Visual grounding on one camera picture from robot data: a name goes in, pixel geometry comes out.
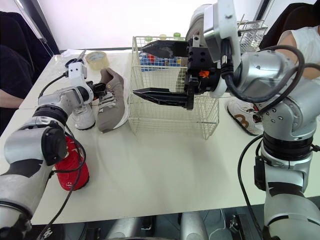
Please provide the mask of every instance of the white wire basket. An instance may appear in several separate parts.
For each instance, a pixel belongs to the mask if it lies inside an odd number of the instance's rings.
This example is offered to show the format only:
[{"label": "white wire basket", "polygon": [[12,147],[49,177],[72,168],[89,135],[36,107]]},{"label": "white wire basket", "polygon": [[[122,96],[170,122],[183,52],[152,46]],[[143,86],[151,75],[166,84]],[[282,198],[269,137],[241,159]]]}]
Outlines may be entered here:
[{"label": "white wire basket", "polygon": [[255,52],[265,35],[268,27],[264,24],[264,20],[259,21],[241,21],[238,22],[240,52]]},{"label": "white wire basket", "polygon": [[[140,48],[160,37],[135,36],[132,43],[131,91],[129,95],[129,123],[137,135],[148,131],[154,133],[177,133],[208,139],[219,124],[219,100],[208,93],[194,97],[193,110],[178,106],[158,105],[144,100],[132,90],[166,88],[171,92],[184,91],[186,67],[181,67],[182,57],[158,58],[141,53]],[[182,40],[183,37],[167,37]]]}]

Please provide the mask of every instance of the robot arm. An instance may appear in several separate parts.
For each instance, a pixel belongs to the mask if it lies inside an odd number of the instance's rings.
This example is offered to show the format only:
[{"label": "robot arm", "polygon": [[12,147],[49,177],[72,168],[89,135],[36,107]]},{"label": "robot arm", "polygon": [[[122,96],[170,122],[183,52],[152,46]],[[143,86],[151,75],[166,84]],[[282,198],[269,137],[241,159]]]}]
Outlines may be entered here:
[{"label": "robot arm", "polygon": [[65,126],[74,110],[94,98],[85,82],[85,67],[69,65],[74,86],[41,96],[38,108],[5,142],[9,170],[0,175],[0,237],[23,239],[45,191],[54,164],[67,154]]},{"label": "robot arm", "polygon": [[[303,71],[303,56],[298,66],[273,50],[247,52],[240,58],[232,0],[219,0],[206,8],[202,17],[203,29],[195,32],[203,35],[187,39],[185,46],[159,40],[142,48],[158,57],[167,58],[170,52],[188,58],[185,92],[145,88],[134,93],[157,104],[192,110],[195,94],[210,92],[219,97],[228,85],[235,96],[240,99],[246,96],[247,102],[255,103],[262,114],[264,129],[261,156],[256,158],[254,167],[255,184],[266,191],[263,239],[318,239],[320,211],[303,193],[308,185],[316,117],[320,115],[320,85],[303,77],[298,82],[301,71],[292,77],[297,69]],[[211,63],[205,58],[207,53]],[[202,71],[209,72],[205,79],[200,74]],[[283,93],[289,94],[269,107]]]}]

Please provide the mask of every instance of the green cap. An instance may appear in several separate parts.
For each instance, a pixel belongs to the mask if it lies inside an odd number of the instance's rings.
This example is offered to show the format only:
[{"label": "green cap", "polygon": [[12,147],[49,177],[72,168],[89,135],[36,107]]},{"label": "green cap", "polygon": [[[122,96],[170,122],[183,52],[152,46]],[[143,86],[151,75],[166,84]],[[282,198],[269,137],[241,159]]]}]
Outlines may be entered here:
[{"label": "green cap", "polygon": [[144,37],[144,40],[146,42],[151,42],[153,40],[153,38],[152,38],[152,36],[146,36],[146,37]]}]

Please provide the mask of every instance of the shoe sole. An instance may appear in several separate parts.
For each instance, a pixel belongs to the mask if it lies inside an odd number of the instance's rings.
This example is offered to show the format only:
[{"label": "shoe sole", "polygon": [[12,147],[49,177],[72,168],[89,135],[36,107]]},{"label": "shoe sole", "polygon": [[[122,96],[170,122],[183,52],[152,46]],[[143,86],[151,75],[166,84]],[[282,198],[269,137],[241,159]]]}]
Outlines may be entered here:
[{"label": "shoe sole", "polygon": [[78,128],[77,129],[80,130],[80,131],[86,131],[86,130],[92,129],[95,125],[96,125],[96,121],[94,121],[94,124],[92,126],[90,126],[90,127],[87,127],[87,128],[84,128],[84,129],[78,129]]},{"label": "shoe sole", "polygon": [[117,129],[125,124],[129,118],[129,106],[128,106],[128,98],[129,98],[129,81],[128,79],[121,76],[123,79],[123,102],[124,102],[124,114],[119,121],[119,123],[113,128]]},{"label": "shoe sole", "polygon": [[228,112],[228,114],[233,118],[233,120],[235,120],[235,122],[250,136],[258,136],[259,134],[253,134],[252,132],[249,132],[229,111],[229,108],[226,107],[226,111]]}]

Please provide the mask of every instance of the person's arm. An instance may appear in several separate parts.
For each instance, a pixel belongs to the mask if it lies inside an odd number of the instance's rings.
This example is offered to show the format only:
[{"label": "person's arm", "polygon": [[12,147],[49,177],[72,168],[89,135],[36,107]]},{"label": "person's arm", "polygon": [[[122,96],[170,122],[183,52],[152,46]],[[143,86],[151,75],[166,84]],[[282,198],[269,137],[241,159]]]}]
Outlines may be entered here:
[{"label": "person's arm", "polygon": [[[281,42],[279,42],[278,45],[289,45],[289,46],[293,46],[295,48],[297,47],[296,40],[295,40],[294,36],[292,35],[292,33],[290,33],[288,36],[286,36]],[[288,50],[283,50],[283,49],[280,49],[277,51],[288,56],[295,64],[297,63],[298,58],[293,52],[288,51]],[[303,72],[303,76],[307,79],[312,80],[312,79],[320,77],[320,71],[318,71],[314,68],[306,68]]]},{"label": "person's arm", "polygon": [[0,89],[0,108],[18,109],[24,100]]}]

